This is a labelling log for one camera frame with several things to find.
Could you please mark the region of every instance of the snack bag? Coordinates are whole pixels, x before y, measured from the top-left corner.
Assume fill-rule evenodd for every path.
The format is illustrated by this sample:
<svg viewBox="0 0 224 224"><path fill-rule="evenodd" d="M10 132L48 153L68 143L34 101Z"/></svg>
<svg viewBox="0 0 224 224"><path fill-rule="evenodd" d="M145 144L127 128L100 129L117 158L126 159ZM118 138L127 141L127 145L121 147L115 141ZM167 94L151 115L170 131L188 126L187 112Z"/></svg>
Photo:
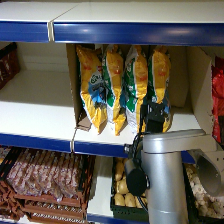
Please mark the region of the snack bag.
<svg viewBox="0 0 224 224"><path fill-rule="evenodd" d="M100 132L100 125L107 119L105 87L102 80L101 49L91 50L76 46L80 62L80 79L83 108L90 122Z"/></svg>
<svg viewBox="0 0 224 224"><path fill-rule="evenodd" d="M118 45L108 45L102 64L103 79L106 85L108 122L117 136L126 120L125 95L122 91L123 57Z"/></svg>
<svg viewBox="0 0 224 224"><path fill-rule="evenodd" d="M148 68L144 52L139 45L131 46L126 61L124 83L128 125L134 134L139 131L140 109L147 93Z"/></svg>
<svg viewBox="0 0 224 224"><path fill-rule="evenodd" d="M168 83L170 77L171 62L166 47L157 47L152 57L149 58L149 78L147 98L154 103L165 106L163 132L170 125L170 103L168 95Z"/></svg>

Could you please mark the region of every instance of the cardboard box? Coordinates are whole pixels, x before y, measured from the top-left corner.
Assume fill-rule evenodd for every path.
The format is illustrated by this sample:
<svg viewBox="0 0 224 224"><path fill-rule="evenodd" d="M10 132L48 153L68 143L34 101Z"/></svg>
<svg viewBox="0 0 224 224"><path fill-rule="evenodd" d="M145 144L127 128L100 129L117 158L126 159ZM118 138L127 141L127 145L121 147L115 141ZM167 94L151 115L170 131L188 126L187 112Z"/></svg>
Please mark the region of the cardboard box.
<svg viewBox="0 0 224 224"><path fill-rule="evenodd" d="M127 45L121 46L122 49L125 49L124 52L126 54L128 52L129 47L130 45L128 46L128 48ZM89 130L88 121L85 120L83 115L80 117L80 115L82 114L82 104L79 95L79 82L76 69L77 55L75 52L75 44L67 44L66 48L67 48L69 75L71 81L72 98L74 103L76 128ZM192 108L193 114L200 126L198 127L202 128L207 134L212 134L213 102L211 95L212 94L211 57L209 57L201 48L198 47L169 46L168 50L170 53L171 66L172 66L170 83L169 83L169 97L171 105L173 106L171 108L171 112L177 111L178 114L190 115ZM179 109L186 107L187 105L186 100L188 94L190 95L191 98L190 109L187 110ZM183 122L174 119L175 116L173 117L173 122ZM185 129L186 128L184 127L184 125L182 125L182 127L179 127L179 130L185 130Z"/></svg>

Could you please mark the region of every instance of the black cord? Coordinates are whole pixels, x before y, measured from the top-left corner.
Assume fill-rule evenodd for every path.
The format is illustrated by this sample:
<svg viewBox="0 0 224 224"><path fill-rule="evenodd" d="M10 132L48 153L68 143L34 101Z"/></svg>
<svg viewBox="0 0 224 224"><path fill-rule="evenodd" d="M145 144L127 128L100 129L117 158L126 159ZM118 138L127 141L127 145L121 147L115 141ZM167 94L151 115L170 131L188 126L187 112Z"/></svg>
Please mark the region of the black cord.
<svg viewBox="0 0 224 224"><path fill-rule="evenodd" d="M140 205L142 206L142 208L148 213L148 209L146 208L145 204L143 203L141 197L137 196L138 201L140 203Z"/></svg>

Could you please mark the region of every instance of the basket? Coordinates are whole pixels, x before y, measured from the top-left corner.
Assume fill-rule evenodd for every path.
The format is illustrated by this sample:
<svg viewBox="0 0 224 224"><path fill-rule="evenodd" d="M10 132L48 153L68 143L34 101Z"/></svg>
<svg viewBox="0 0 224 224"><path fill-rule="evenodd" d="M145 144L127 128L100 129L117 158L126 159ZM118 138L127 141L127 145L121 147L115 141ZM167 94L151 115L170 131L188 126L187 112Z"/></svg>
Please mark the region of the basket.
<svg viewBox="0 0 224 224"><path fill-rule="evenodd" d="M6 156L5 160L0 165L0 191L2 189L2 196L4 197L5 201L10 204L11 210L20 217L22 217L24 214L27 214L30 219L34 219L33 221L37 219L37 222L40 222L40 218L43 219L43 217L45 217L44 222L49 221L46 219L47 215L49 217L60 216L65 220L80 220L79 223L81 223L81 221L85 221L95 156L84 156L84 164L76 197L64 197L62 201L57 202L57 200L52 195L48 194L42 194L41 196L27 196L17 194L7 183L7 175L9 174L21 152L23 152L21 148L12 148L12 150ZM30 149L29 152L33 154L36 152L36 150ZM37 213L42 214L42 216L35 216L34 214ZM59 222L54 220L54 223L66 222L64 220L59 220Z"/></svg>
<svg viewBox="0 0 224 224"><path fill-rule="evenodd" d="M32 213L28 215L30 222L46 223L46 224L87 224L86 220L64 218L56 215L45 215L41 213Z"/></svg>
<svg viewBox="0 0 224 224"><path fill-rule="evenodd" d="M6 177L16 162L21 149L13 147L0 165L0 209L4 209L8 218L18 221L24 214L20 209L19 203L10 197L13 189L8 185Z"/></svg>
<svg viewBox="0 0 224 224"><path fill-rule="evenodd" d="M186 198L187 198L189 224L223 224L224 219L216 219L216 218L199 216L198 210L195 206L195 198L192 192L192 188L187 176L185 166L183 166L183 172L184 172L184 182L185 182L185 191L186 191Z"/></svg>
<svg viewBox="0 0 224 224"><path fill-rule="evenodd" d="M114 195L115 195L115 166L116 160L113 158L113 167L112 167L112 186L111 186L111 199L110 199L110 209L113 211L113 215L118 219L127 219L139 222L148 222L149 216L142 208L130 208L125 206L115 205Z"/></svg>
<svg viewBox="0 0 224 224"><path fill-rule="evenodd" d="M17 58L17 45L11 43L0 50L0 89L19 73L20 67Z"/></svg>

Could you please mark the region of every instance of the shelving unit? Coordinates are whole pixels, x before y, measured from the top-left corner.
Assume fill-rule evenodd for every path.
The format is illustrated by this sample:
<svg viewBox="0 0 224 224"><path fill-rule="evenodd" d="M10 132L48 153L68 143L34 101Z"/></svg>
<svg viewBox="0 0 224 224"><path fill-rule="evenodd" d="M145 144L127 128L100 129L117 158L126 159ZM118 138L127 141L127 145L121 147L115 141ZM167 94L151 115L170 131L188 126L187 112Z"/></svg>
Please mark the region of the shelving unit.
<svg viewBox="0 0 224 224"><path fill-rule="evenodd" d="M54 20L55 41L223 45L223 7L223 2L83 2Z"/></svg>
<svg viewBox="0 0 224 224"><path fill-rule="evenodd" d="M52 21L75 3L4 2L0 7L0 41L49 42Z"/></svg>
<svg viewBox="0 0 224 224"><path fill-rule="evenodd" d="M192 1L4 2L0 4L0 41L224 46L223 8L224 2ZM118 137L108 125L101 135L93 127L89 132L75 130L65 65L51 70L48 66L45 69L43 63L33 63L39 56L32 60L0 92L0 144L107 156L96 160L87 218L134 224L114 219L109 208L110 157L126 157L123 145L131 144L134 137L129 127L124 127ZM169 131L200 128L188 107L173 107L172 111ZM183 161L192 162L187 152L182 152L182 157Z"/></svg>
<svg viewBox="0 0 224 224"><path fill-rule="evenodd" d="M22 70L0 92L3 145L71 151L74 108L67 73Z"/></svg>

